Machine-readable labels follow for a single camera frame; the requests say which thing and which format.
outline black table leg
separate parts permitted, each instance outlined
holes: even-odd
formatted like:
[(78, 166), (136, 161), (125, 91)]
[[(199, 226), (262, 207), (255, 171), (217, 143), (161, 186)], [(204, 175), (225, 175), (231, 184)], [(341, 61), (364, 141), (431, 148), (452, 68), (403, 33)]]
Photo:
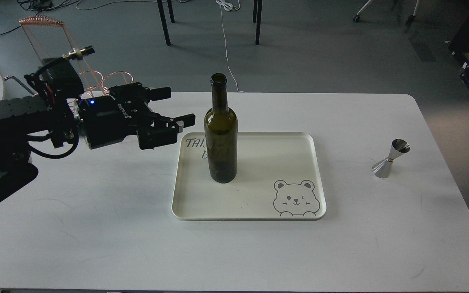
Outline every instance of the black table leg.
[(256, 16), (256, 41), (255, 45), (260, 44), (260, 23), (262, 22), (262, 0), (258, 0), (258, 11)]
[(173, 4), (171, 3), (171, 0), (168, 1), (168, 8), (169, 8), (169, 20), (171, 20), (171, 23), (175, 23), (175, 17), (173, 16)]
[(157, 0), (158, 12), (160, 13), (160, 22), (162, 22), (162, 30), (164, 30), (164, 38), (166, 38), (166, 45), (170, 46), (168, 26), (166, 24), (166, 15), (164, 14), (164, 7), (162, 7), (162, 0)]
[(256, 0), (253, 0), (253, 22), (256, 22), (256, 6), (257, 2)]

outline bear cartoon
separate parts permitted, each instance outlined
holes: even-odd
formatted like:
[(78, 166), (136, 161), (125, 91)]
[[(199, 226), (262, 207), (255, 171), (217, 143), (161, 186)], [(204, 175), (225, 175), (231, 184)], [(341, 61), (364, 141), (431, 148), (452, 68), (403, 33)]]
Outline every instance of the bear cartoon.
[(283, 180), (274, 183), (276, 198), (274, 208), (280, 216), (305, 216), (307, 213), (316, 215), (320, 210), (320, 201), (314, 194), (314, 184), (303, 180), (300, 184), (287, 184)]

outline floor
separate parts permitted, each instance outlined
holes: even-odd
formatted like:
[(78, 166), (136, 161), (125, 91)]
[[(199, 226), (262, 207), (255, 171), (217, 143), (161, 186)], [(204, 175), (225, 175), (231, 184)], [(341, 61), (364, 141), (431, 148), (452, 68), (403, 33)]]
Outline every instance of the floor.
[[(79, 7), (103, 3), (84, 0)], [(460, 0), (423, 0), (415, 22), (406, 26), (415, 0), (383, 0), (364, 11), (360, 22), (353, 22), (364, 3), (266, 0), (259, 46), (254, 44), (250, 0), (240, 0), (241, 9), (229, 12), (221, 12), (213, 0), (173, 2), (177, 22), (168, 22), (171, 46), (164, 42), (154, 2), (90, 11), (71, 5), (43, 15), (62, 20), (79, 46), (93, 45), (96, 54), (88, 60), (94, 69), (103, 74), (125, 70), (148, 87), (210, 91), (212, 73), (230, 76), (227, 43), (229, 68), (238, 84), (237, 89), (229, 77), (228, 91), (409, 94), (469, 207), (469, 91), (447, 44), (468, 9)], [(14, 1), (0, 0), (0, 33), (32, 14)], [(41, 27), (36, 35), (52, 52), (67, 52), (62, 35), (56, 35), (59, 30), (54, 31)], [(21, 29), (0, 37), (4, 76), (22, 77), (38, 65)], [(17, 84), (7, 87), (8, 97), (26, 95)]]

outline white tray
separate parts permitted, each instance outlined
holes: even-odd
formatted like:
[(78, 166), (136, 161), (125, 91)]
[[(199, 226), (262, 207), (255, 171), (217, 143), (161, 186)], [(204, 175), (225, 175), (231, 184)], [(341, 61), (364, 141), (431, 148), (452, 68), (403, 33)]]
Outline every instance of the white tray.
[(182, 220), (313, 220), (325, 214), (312, 137), (302, 132), (238, 133), (238, 172), (214, 181), (204, 134), (182, 138), (173, 213)]

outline bottle neck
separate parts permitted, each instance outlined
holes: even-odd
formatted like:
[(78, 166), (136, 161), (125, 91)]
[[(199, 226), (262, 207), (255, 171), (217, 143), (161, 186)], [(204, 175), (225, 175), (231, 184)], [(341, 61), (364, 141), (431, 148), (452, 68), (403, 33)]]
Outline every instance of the bottle neck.
[(224, 114), (229, 112), (227, 107), (227, 89), (225, 85), (212, 86), (213, 93), (213, 113)]

